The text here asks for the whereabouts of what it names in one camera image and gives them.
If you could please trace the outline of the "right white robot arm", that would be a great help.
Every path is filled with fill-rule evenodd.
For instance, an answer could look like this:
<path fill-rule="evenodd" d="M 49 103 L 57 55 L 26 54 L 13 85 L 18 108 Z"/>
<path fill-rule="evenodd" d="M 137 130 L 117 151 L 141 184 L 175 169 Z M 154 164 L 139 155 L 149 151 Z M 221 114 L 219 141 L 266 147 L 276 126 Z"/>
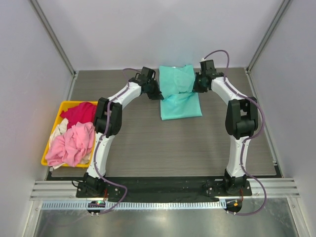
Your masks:
<path fill-rule="evenodd" d="M 251 137 L 258 129 L 258 108 L 223 73 L 215 69 L 213 60 L 203 59 L 200 72 L 196 73 L 193 92 L 205 93 L 210 90 L 227 105 L 225 128 L 231 140 L 229 161 L 221 188 L 230 196 L 237 195 L 246 185 L 246 174 L 241 163 L 246 161 Z"/>

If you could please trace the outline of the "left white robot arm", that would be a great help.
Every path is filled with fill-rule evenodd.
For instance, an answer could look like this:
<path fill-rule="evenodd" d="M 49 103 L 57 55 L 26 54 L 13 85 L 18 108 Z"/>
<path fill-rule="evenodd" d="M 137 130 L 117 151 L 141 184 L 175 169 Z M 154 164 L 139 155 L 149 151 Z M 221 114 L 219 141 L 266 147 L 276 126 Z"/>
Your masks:
<path fill-rule="evenodd" d="M 93 125 L 95 127 L 95 147 L 91 163 L 84 174 L 83 181 L 78 183 L 77 196 L 100 197 L 106 190 L 106 163 L 111 144 L 122 126 L 123 109 L 132 100 L 147 94 L 151 100 L 162 100 L 156 72 L 143 67 L 116 94 L 98 100 Z"/>

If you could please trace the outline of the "teal t shirt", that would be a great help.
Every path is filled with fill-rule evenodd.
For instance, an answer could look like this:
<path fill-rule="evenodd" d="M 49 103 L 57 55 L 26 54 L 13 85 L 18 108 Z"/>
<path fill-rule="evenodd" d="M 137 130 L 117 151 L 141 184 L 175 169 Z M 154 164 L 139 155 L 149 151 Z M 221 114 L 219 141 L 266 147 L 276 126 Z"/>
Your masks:
<path fill-rule="evenodd" d="M 201 117 L 198 94 L 193 92 L 195 73 L 192 65 L 159 67 L 160 117 L 162 120 Z"/>

